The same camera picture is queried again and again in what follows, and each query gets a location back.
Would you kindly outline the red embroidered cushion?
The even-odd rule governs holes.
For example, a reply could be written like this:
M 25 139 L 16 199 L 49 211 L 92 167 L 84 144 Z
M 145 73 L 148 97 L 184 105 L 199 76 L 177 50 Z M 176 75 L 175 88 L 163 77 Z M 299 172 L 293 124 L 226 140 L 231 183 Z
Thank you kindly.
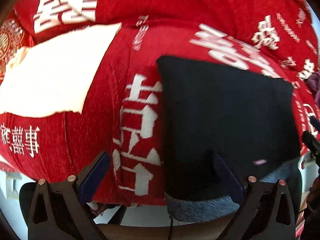
M 33 47 L 34 44 L 33 37 L 24 29 L 15 10 L 12 9 L 1 26 L 0 83 L 3 82 L 5 76 L 5 67 L 9 60 L 14 57 L 16 51 L 22 47 Z

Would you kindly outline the purple crumpled cloth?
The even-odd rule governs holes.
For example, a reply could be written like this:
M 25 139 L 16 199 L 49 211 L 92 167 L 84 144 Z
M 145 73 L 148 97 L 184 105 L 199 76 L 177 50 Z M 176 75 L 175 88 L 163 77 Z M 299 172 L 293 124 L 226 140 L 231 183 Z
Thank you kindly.
M 307 82 L 308 86 L 311 90 L 315 93 L 315 99 L 319 99 L 319 85 L 320 85 L 320 73 L 319 71 L 313 73 L 308 79 Z

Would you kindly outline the white cloth sheet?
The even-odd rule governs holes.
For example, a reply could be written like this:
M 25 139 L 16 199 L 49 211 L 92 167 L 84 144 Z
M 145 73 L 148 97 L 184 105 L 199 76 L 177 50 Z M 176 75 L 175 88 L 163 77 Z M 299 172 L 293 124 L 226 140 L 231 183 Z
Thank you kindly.
M 1 113 L 43 118 L 81 113 L 88 90 L 121 23 L 74 30 L 22 47 L 5 67 Z

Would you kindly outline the red sofa cover with characters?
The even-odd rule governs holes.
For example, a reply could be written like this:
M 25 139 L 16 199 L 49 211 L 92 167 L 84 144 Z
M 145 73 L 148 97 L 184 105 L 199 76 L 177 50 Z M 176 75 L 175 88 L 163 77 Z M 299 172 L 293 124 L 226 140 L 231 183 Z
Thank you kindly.
M 306 83 L 319 71 L 318 41 L 305 0 L 12 1 L 34 46 L 74 30 L 121 23 L 81 113 L 1 113 L 1 170 L 31 179 L 19 195 L 26 224 L 38 182 L 77 175 L 104 151 L 110 166 L 86 207 L 106 239 L 218 239 L 236 212 L 207 222 L 183 222 L 168 213 L 161 56 L 283 79 L 293 88 L 299 160 L 310 151 L 304 131 L 319 141 L 310 123 L 311 116 L 319 120 L 319 99 Z M 310 195 L 305 210 L 294 214 L 295 222 L 305 218 L 299 238 L 319 239 L 319 195 Z

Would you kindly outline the black pants with grey waistband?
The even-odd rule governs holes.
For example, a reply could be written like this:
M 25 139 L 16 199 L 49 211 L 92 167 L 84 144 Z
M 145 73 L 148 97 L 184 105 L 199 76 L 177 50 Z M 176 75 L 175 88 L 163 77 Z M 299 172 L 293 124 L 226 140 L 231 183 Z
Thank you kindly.
M 260 181 L 285 179 L 298 212 L 300 145 L 292 85 L 227 65 L 161 56 L 168 213 L 183 222 L 207 222 L 238 209 L 230 179 L 215 168 Z

